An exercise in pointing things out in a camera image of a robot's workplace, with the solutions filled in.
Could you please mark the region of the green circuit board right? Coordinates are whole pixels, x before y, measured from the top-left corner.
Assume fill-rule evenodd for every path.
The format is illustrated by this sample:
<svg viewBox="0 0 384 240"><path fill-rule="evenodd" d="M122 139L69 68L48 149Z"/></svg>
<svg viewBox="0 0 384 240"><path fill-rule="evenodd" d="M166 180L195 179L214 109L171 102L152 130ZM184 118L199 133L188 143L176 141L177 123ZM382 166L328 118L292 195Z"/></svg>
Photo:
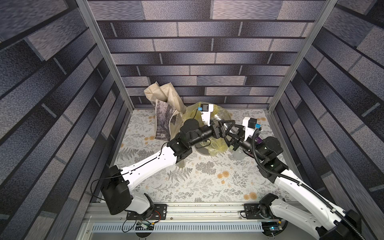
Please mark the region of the green circuit board right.
<svg viewBox="0 0 384 240"><path fill-rule="evenodd" d="M266 234L270 234L270 232L277 233L283 230L282 225L276 222L262 223L262 227L263 227L264 233Z"/></svg>

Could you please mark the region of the aluminium frame post left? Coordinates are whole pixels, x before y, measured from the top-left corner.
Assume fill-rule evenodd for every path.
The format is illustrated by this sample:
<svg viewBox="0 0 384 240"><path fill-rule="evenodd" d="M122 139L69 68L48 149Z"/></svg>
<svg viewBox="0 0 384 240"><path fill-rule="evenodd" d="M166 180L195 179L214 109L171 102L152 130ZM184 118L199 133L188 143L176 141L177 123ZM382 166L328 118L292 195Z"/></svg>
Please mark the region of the aluminium frame post left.
<svg viewBox="0 0 384 240"><path fill-rule="evenodd" d="M113 77L115 83L117 84L117 86L118 86L118 88L119 88L119 90L123 96L123 99L125 100L125 102L128 106L128 110L130 111L130 113L132 113L133 110L135 109L135 107L132 103L132 100L131 100L127 90L126 90L126 87L123 83L122 77L120 76L118 68L117 68L117 66L113 60L111 52L107 46L107 43L106 43L106 41L103 37L103 34L99 28L99 25L98 25L93 13L92 13L92 10L89 6L88 1L76 0L76 3L77 3L82 16L84 17L84 20L87 23L95 41L99 47L99 50L100 50L104 60L106 61L108 68L110 69L112 77Z"/></svg>

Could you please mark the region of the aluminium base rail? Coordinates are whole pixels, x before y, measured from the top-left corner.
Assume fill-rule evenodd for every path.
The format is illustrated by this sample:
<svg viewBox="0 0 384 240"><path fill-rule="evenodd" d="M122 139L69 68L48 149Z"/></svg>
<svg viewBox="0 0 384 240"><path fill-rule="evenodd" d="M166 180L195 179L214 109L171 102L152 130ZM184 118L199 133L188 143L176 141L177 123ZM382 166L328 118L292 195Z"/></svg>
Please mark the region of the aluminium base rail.
<svg viewBox="0 0 384 240"><path fill-rule="evenodd" d="M138 222L154 225L153 231L135 231ZM140 238L158 233L262 233L262 223L278 217L262 218L258 203L166 203L156 204L155 213L144 220L133 212L111 215L106 204L91 204L83 227L86 233L134 233Z"/></svg>

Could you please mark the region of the yellow plastic trash bag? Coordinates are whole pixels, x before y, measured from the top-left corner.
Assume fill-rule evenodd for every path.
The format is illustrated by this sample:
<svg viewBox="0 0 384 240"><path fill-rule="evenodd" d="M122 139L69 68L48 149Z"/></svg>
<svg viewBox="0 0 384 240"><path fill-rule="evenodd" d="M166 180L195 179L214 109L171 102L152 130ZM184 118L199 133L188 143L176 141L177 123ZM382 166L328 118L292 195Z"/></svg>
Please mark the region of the yellow plastic trash bag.
<svg viewBox="0 0 384 240"><path fill-rule="evenodd" d="M193 105L190 105L187 107L186 112L182 115L182 120L185 122L188 119L196 119L200 127L203 126L203 121L201 118L201 112L198 111L198 107L201 106L201 104L208 104L207 102L198 102ZM211 113L211 123L214 121L220 121L220 120L232 120L232 117L230 113L225 110L224 108L214 105L214 111ZM226 152L229 147L225 143L225 140L220 138L220 139L215 139L215 138L210 138L211 143L209 144L209 141L203 142L201 145L205 146L208 148L210 152L210 157L217 157L218 155L223 154Z"/></svg>

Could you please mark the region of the clear jar of mung beans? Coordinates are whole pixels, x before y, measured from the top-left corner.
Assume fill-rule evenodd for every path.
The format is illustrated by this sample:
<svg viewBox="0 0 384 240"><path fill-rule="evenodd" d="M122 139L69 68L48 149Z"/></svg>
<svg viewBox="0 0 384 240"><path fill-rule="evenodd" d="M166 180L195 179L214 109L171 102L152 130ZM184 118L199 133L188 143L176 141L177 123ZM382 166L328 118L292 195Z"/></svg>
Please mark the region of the clear jar of mung beans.
<svg viewBox="0 0 384 240"><path fill-rule="evenodd" d="M237 150L237 151L234 151L233 152L233 157L237 160L237 161L242 161L244 160L247 155L243 152L243 150Z"/></svg>

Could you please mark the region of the aluminium frame post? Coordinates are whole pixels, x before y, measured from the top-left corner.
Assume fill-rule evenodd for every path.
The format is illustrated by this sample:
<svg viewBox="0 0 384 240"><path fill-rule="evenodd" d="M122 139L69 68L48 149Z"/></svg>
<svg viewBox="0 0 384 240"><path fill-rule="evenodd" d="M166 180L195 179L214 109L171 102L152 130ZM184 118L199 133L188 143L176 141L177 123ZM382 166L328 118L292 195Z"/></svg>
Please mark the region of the aluminium frame post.
<svg viewBox="0 0 384 240"><path fill-rule="evenodd" d="M106 43L106 41L103 37L103 34L99 28L99 25L98 25L93 13L92 13L92 10L89 6L88 1L76 0L76 3L77 3L82 16L84 17L84 20L87 23L95 41L99 47L99 50L100 50L104 60L106 61L108 68L110 69L112 77L113 77L115 83L117 84L117 86L118 86L118 88L119 88L119 90L123 96L123 99L125 100L125 102L128 106L128 110L130 111L130 113L132 113L133 110L135 109L135 107L132 103L132 100L131 100L127 90L126 90L126 87L123 83L122 77L120 76L118 68L117 68L117 66L113 60L111 52L107 46L107 43Z"/></svg>
<svg viewBox="0 0 384 240"><path fill-rule="evenodd" d="M337 0L328 0L325 1L323 8L320 11L318 18L315 20L314 25L309 31L307 37L304 40L300 50L298 51L292 65L288 68L286 75L284 76L282 82L280 83L275 95L272 98L272 102L269 104L268 113L272 114L275 110L278 102L280 101L283 93L285 92L289 82L294 77L299 65L303 61L305 55L313 44L315 38L319 34L321 28L323 27L325 21L328 19L333 8L335 7Z"/></svg>

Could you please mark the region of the aluminium frame post right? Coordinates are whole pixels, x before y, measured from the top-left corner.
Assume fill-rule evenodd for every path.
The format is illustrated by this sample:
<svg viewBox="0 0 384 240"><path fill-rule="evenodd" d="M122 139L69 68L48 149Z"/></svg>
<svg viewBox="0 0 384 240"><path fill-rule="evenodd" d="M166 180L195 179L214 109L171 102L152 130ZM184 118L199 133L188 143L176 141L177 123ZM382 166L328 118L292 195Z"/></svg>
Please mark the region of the aluminium frame post right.
<svg viewBox="0 0 384 240"><path fill-rule="evenodd" d="M307 37L304 40L300 50L298 51L292 65L288 68L286 75L284 76L282 82L280 83L275 95L272 98L272 102L269 104L268 113L272 114L275 110L278 102L280 101L283 93L285 92L289 82L294 77L299 65L303 61L305 55L313 44L315 38L319 34L321 28L323 27L325 21L328 19L333 8L335 7L337 0L328 0L325 1L323 8L320 11L318 18L315 20L314 25L309 31Z"/></svg>

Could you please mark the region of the green circuit board left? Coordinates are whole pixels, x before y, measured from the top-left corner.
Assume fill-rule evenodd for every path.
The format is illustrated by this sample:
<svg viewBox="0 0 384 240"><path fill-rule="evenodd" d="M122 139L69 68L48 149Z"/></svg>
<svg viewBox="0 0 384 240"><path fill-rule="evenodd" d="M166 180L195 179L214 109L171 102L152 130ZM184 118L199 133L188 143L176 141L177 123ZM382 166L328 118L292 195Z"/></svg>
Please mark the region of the green circuit board left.
<svg viewBox="0 0 384 240"><path fill-rule="evenodd" d="M154 225L149 222L138 222L135 227L135 231L153 231Z"/></svg>

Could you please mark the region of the green circuit board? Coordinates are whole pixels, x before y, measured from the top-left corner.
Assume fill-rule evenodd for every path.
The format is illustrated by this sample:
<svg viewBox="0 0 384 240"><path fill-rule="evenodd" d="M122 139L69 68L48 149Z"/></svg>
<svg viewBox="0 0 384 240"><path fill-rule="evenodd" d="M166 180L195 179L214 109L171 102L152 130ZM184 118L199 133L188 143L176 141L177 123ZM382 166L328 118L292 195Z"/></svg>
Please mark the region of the green circuit board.
<svg viewBox="0 0 384 240"><path fill-rule="evenodd" d="M135 231L153 231L154 225L149 222L138 222L135 227Z"/></svg>
<svg viewBox="0 0 384 240"><path fill-rule="evenodd" d="M276 222L262 223L262 227L263 227L264 233L266 234L270 234L270 232L277 233L283 230L282 225Z"/></svg>

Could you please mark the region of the beige printed tote bag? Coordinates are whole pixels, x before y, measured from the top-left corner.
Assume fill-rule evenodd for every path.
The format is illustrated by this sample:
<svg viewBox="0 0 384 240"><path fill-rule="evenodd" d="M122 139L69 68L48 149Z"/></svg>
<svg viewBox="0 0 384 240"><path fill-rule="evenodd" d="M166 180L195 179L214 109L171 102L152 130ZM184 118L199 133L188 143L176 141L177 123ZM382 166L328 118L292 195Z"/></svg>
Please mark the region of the beige printed tote bag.
<svg viewBox="0 0 384 240"><path fill-rule="evenodd" d="M155 107L156 139L167 142L172 140L180 131L182 116L187 107L171 83L160 86L155 82L144 93Z"/></svg>

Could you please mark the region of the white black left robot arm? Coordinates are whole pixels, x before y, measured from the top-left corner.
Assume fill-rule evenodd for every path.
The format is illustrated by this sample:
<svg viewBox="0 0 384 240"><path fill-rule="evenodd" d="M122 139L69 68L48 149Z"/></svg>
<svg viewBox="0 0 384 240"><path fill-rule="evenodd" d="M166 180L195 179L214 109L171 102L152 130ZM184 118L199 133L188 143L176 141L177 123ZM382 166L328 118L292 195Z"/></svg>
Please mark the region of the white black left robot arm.
<svg viewBox="0 0 384 240"><path fill-rule="evenodd" d="M184 160L193 152L193 146L211 138L225 138L235 125L233 120L213 121L200 126L196 119L188 119L176 136L165 143L160 151L144 160L122 169L112 166L103 178L101 192L111 215L125 210L136 212L146 218L154 211L148 195L135 196L133 190L145 179L160 170Z"/></svg>

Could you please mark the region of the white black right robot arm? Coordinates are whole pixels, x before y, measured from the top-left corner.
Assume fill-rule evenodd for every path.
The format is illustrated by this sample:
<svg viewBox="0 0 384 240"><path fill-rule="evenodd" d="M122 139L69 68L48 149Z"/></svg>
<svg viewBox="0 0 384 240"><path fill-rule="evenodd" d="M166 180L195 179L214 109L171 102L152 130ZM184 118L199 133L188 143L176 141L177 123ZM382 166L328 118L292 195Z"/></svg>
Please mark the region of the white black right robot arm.
<svg viewBox="0 0 384 240"><path fill-rule="evenodd" d="M362 240L362 221L353 210L345 211L305 184L277 156L283 152L279 140L267 137L257 141L261 127L248 135L241 125L224 125L221 137L229 146L242 148L254 158L262 176L292 195L305 211L268 194L259 201L260 214L288 221L317 240Z"/></svg>

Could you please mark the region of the grey trash bin base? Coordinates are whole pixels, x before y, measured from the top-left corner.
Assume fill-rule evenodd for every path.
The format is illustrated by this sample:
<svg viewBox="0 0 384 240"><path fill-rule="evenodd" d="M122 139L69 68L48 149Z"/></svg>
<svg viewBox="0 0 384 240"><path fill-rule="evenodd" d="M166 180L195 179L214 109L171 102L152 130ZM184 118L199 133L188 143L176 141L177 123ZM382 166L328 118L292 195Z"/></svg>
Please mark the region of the grey trash bin base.
<svg viewBox="0 0 384 240"><path fill-rule="evenodd" d="M205 146L203 146L201 144L195 145L195 149L201 155L210 156L210 152L209 152L208 148L206 148Z"/></svg>

